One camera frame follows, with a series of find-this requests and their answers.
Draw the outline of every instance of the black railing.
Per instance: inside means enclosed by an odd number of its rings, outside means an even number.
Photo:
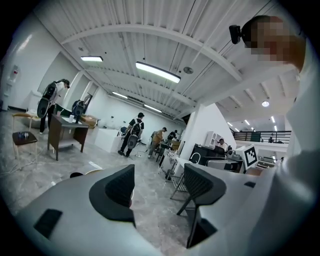
[[[233,137],[236,141],[265,142],[288,144],[291,137],[290,130],[280,131],[234,131]]]

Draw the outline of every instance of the wooden table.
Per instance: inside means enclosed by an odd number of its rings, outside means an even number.
[[[50,149],[50,144],[55,149],[55,159],[58,161],[59,148],[70,146],[79,142],[81,144],[81,153],[84,150],[87,132],[89,125],[82,123],[71,123],[64,120],[65,116],[52,115],[47,149]],[[65,132],[65,130],[74,130],[73,133]]]

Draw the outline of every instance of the light fixture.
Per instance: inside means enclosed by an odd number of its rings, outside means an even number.
[[[152,65],[148,65],[148,64],[145,64],[145,63],[142,63],[140,61],[137,61],[135,63],[135,66],[137,69],[140,69],[140,70],[144,70],[144,71],[147,71],[147,72],[150,72],[150,73],[153,73],[155,75],[158,75],[160,77],[163,77],[165,79],[168,79],[174,83],[179,83],[181,77],[180,76],[177,76],[173,73],[170,73],[168,71],[165,71],[161,68],[158,68],[156,66],[152,66]]]
[[[154,108],[154,107],[152,107],[152,106],[149,106],[149,105],[146,105],[146,104],[144,104],[144,106],[147,107],[147,108],[149,108],[149,109],[151,109],[151,110],[154,110],[154,111],[157,111],[157,112],[159,112],[159,113],[162,113],[161,110],[156,109],[156,108]]]
[[[120,97],[122,97],[122,98],[125,98],[125,99],[128,99],[128,97],[127,96],[124,96],[124,95],[122,95],[122,94],[120,94],[120,93],[117,93],[117,92],[112,92],[113,94],[115,94],[115,95],[118,95],[118,96],[120,96]]]
[[[264,102],[262,102],[262,106],[264,106],[264,107],[268,107],[270,105],[270,103],[269,103],[269,101],[264,101]]]
[[[103,62],[104,59],[101,56],[82,56],[81,60],[84,62]]]

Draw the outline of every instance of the gray floor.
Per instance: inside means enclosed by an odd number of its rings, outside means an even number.
[[[172,183],[165,183],[164,174],[158,173],[155,159],[148,159],[147,154],[139,152],[139,157],[125,158],[117,153],[107,153],[94,145],[97,129],[89,130],[83,153],[75,145],[61,149],[59,161],[55,160],[53,151],[47,151],[48,130],[43,135],[38,129],[31,131],[38,139],[38,164],[30,163],[35,159],[34,147],[28,145],[20,150],[22,170],[17,170],[12,142],[12,113],[0,112],[0,191],[13,215],[40,196],[54,184],[68,179],[73,172],[85,173],[94,169],[89,162],[103,167],[135,164],[135,188],[131,209],[134,211],[138,232],[154,247],[165,255],[177,255],[185,250],[190,233],[185,212],[176,213],[182,206],[186,194],[177,192],[175,198],[169,197],[174,191]],[[27,131],[19,119],[15,122],[16,131]],[[136,147],[145,151],[146,146]]]

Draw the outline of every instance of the recessed light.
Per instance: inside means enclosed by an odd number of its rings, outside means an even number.
[[[264,106],[264,107],[268,107],[270,105],[270,103],[269,103],[269,101],[264,101],[264,102],[262,102],[262,106]]]
[[[124,95],[122,95],[122,94],[120,94],[120,93],[117,93],[117,92],[112,92],[113,94],[115,94],[115,95],[118,95],[118,96],[120,96],[120,97],[122,97],[122,98],[125,98],[125,99],[128,99],[128,97],[127,96],[124,96]]]
[[[144,71],[147,71],[147,72],[150,72],[150,73],[153,73],[155,75],[158,75],[160,77],[163,77],[165,79],[168,79],[174,83],[179,83],[181,77],[180,76],[177,76],[173,73],[170,73],[168,71],[165,71],[161,68],[158,68],[156,66],[152,66],[152,65],[148,65],[148,64],[145,64],[145,63],[142,63],[140,61],[137,61],[135,63],[135,66],[137,69],[140,69],[140,70],[144,70]]]
[[[154,107],[152,107],[152,106],[149,106],[149,105],[146,105],[146,104],[144,104],[144,106],[147,107],[147,108],[149,108],[149,109],[151,109],[151,110],[154,110],[154,111],[157,111],[157,112],[159,112],[159,113],[162,113],[161,110],[156,109],[156,108],[154,108]]]
[[[84,62],[103,62],[104,59],[101,56],[82,56],[81,60]]]

